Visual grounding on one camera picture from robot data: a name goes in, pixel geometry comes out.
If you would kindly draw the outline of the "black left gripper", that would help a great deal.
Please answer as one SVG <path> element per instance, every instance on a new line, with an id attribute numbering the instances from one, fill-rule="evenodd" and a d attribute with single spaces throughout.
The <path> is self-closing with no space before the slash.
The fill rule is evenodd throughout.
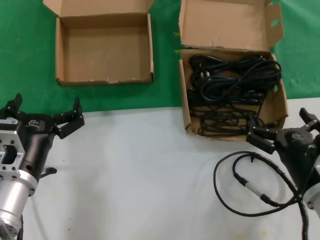
<path id="1" fill-rule="evenodd" d="M 24 149 L 19 169 L 31 174 L 36 180 L 41 178 L 54 137 L 64 139 L 85 125 L 82 106 L 76 97 L 71 111 L 56 115 L 20 112 L 23 102 L 18 93 L 0 109 L 0 119 L 18 120 L 17 132 Z"/>

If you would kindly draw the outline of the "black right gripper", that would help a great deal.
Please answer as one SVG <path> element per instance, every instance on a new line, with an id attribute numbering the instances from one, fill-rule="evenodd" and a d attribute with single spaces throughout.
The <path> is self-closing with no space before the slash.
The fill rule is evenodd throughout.
<path id="1" fill-rule="evenodd" d="M 320 120 L 304 107 L 299 111 L 304 122 L 301 128 L 277 131 L 256 125 L 251 113 L 246 118 L 246 141 L 258 149 L 272 154 L 277 151 L 293 183 L 301 193 L 320 182 L 315 163 L 320 156 L 320 136 L 306 130 L 319 130 Z"/>

